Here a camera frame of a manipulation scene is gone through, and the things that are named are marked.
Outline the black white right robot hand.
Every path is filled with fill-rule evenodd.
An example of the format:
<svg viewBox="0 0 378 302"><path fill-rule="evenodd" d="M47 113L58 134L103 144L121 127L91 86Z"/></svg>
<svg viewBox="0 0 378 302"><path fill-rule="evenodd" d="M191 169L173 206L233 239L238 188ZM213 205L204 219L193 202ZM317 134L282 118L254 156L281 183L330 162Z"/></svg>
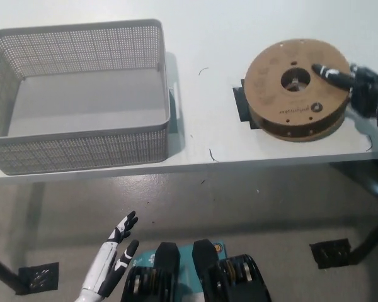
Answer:
<svg viewBox="0 0 378 302"><path fill-rule="evenodd" d="M378 119L378 74L373 70L350 65L350 72L321 64L312 64L312 70L330 85L349 92L352 108L365 118Z"/></svg>

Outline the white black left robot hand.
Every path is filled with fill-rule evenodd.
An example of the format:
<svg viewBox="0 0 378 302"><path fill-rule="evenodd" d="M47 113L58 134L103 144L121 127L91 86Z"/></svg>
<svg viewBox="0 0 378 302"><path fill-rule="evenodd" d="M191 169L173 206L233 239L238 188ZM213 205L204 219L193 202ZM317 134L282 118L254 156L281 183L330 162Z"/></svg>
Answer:
<svg viewBox="0 0 378 302"><path fill-rule="evenodd" d="M130 212L102 243L85 277L77 301L103 301L111 295L137 251L139 241L132 240L119 258L117 247L130 236L137 221L136 212Z"/></svg>

